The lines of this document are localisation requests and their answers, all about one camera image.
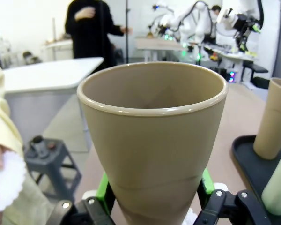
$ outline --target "person in yellow clothing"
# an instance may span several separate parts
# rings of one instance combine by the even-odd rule
[[[2,154],[15,151],[23,156],[21,136],[9,117],[9,107],[4,99],[4,74],[0,68],[0,167],[4,167]],[[26,173],[23,189],[12,205],[0,212],[0,225],[45,225],[53,211],[48,199]]]

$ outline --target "tan plastic cup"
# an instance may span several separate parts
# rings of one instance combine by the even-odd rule
[[[182,224],[227,92],[219,74],[174,62],[112,67],[79,85],[95,149],[128,224]]]
[[[272,78],[266,108],[256,136],[254,151],[264,159],[274,159],[281,150],[281,79]]]

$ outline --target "plastic stool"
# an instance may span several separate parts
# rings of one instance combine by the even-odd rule
[[[35,182],[39,184],[43,175],[47,175],[56,194],[53,195],[46,192],[44,194],[50,198],[74,202],[74,191],[81,180],[81,173],[64,142],[62,140],[43,139],[41,136],[38,136],[37,139],[34,138],[34,140],[38,140],[37,143],[31,141],[24,155],[30,174],[33,171],[40,173]],[[40,157],[40,154],[38,154],[40,150],[43,153],[48,152],[47,156],[43,154]],[[69,157],[71,164],[63,163],[66,157]],[[61,168],[73,169],[77,172],[70,188],[67,187],[66,181],[62,176]]]

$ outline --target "pole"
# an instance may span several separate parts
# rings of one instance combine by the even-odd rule
[[[128,29],[128,0],[126,0],[126,28]],[[126,63],[129,63],[129,42],[128,42],[129,34],[126,33]]]

